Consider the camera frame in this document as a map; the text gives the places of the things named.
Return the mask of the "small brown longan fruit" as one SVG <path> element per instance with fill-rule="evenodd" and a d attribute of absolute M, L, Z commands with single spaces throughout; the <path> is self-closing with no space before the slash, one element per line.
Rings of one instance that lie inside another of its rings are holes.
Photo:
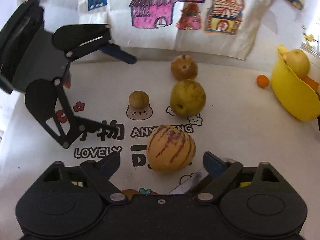
<path fill-rule="evenodd" d="M 134 91 L 129 96 L 129 103 L 133 108 L 144 108 L 149 105 L 149 96 L 140 90 Z"/>

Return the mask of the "striped pepino melon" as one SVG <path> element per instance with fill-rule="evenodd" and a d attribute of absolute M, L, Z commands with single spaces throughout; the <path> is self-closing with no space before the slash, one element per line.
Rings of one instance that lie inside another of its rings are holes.
<path fill-rule="evenodd" d="M 150 167 L 156 172 L 182 170 L 193 161 L 195 154 L 194 139 L 174 126 L 158 126 L 149 136 L 146 156 Z"/>

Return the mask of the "striped round melon back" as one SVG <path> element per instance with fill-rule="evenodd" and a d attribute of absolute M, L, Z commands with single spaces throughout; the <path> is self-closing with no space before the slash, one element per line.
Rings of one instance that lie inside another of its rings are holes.
<path fill-rule="evenodd" d="M 171 73 L 178 81 L 191 79 L 194 80 L 198 75 L 198 66 L 189 55 L 180 55 L 172 61 Z"/>

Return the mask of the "yellow-green pear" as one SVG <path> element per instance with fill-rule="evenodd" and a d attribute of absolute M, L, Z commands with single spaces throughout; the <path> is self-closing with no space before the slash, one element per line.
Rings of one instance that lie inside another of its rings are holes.
<path fill-rule="evenodd" d="M 170 94 L 170 107 L 179 117 L 197 115 L 206 104 L 204 88 L 194 80 L 182 80 L 174 85 Z"/>

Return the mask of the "metal baking tray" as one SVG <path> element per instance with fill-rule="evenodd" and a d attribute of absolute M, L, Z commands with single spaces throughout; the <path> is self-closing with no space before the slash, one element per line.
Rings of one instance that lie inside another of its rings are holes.
<path fill-rule="evenodd" d="M 218 157 L 210 157 L 203 155 L 203 168 L 192 174 L 188 179 L 181 182 L 179 186 L 175 187 L 168 194 L 192 194 L 196 191 L 201 191 L 214 179 L 218 178 L 223 172 L 230 167 L 231 163 L 236 163 L 233 159 L 220 159 Z"/>

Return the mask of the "white printed table cloth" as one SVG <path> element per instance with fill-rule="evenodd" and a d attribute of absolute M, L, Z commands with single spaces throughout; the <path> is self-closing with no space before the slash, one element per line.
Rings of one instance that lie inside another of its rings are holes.
<path fill-rule="evenodd" d="M 86 160 L 121 153 L 120 168 L 112 181 L 121 189 L 146 189 L 163 194 L 202 167 L 210 151 L 245 166 L 270 162 L 302 195 L 319 193 L 319 131 L 317 121 L 301 122 L 279 103 L 270 88 L 256 84 L 255 70 L 201 64 L 197 82 L 204 88 L 204 109 L 179 118 L 170 107 L 175 79 L 168 62 L 79 64 L 72 67 L 72 86 L 66 91 L 73 113 L 104 121 L 118 128 L 82 135 L 68 148 L 61 147 L 27 110 L 18 97 L 1 144 L 1 198 L 17 199 L 53 162 L 76 166 Z M 129 96 L 145 92 L 144 108 L 133 108 Z M 149 168 L 144 145 L 159 125 L 188 133 L 196 144 L 190 166 L 171 175 Z"/>

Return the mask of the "small tangerine near bowl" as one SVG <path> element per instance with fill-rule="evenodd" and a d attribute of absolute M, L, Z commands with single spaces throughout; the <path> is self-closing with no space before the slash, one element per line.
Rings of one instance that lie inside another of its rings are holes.
<path fill-rule="evenodd" d="M 260 88 L 266 88 L 269 85 L 269 79 L 265 75 L 259 75 L 256 78 L 256 83 Z"/>

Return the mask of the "yellow plastic bowl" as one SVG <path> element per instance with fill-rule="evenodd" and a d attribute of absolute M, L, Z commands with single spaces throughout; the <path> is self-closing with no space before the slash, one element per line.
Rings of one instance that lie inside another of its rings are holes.
<path fill-rule="evenodd" d="M 292 116 L 300 121 L 318 118 L 318 94 L 286 65 L 283 55 L 290 50 L 279 45 L 277 51 L 278 58 L 271 75 L 271 86 L 277 99 Z"/>

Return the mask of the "houses drawing paper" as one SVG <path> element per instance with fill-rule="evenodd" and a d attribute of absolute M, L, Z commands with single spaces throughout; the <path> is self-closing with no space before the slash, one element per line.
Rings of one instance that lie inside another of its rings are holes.
<path fill-rule="evenodd" d="M 272 0 L 78 0 L 81 23 L 105 23 L 124 47 L 245 59 Z"/>

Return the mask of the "orange fruit in bowl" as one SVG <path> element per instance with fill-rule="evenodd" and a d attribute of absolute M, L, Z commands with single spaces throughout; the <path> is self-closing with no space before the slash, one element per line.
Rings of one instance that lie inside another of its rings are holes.
<path fill-rule="evenodd" d="M 305 82 L 309 87 L 311 87 L 316 93 L 319 89 L 319 83 L 310 78 L 309 76 L 305 76 L 302 78 L 302 81 Z"/>

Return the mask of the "yellow pear in bowl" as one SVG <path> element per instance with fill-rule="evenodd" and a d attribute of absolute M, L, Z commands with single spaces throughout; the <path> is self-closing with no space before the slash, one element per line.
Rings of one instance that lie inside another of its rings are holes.
<path fill-rule="evenodd" d="M 306 77 L 310 72 L 310 61 L 300 49 L 291 50 L 283 55 L 283 59 L 299 78 Z"/>

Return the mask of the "yellow flower twig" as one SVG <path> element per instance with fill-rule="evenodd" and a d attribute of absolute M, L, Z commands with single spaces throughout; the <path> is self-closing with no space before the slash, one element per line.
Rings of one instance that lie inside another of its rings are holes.
<path fill-rule="evenodd" d="M 315 42 L 316 40 L 314 39 L 314 36 L 312 34 L 307 34 L 306 33 L 306 27 L 305 25 L 301 25 L 302 29 L 303 29 L 303 37 L 304 40 L 306 42 L 306 45 L 309 47 L 312 47 L 312 42 Z"/>

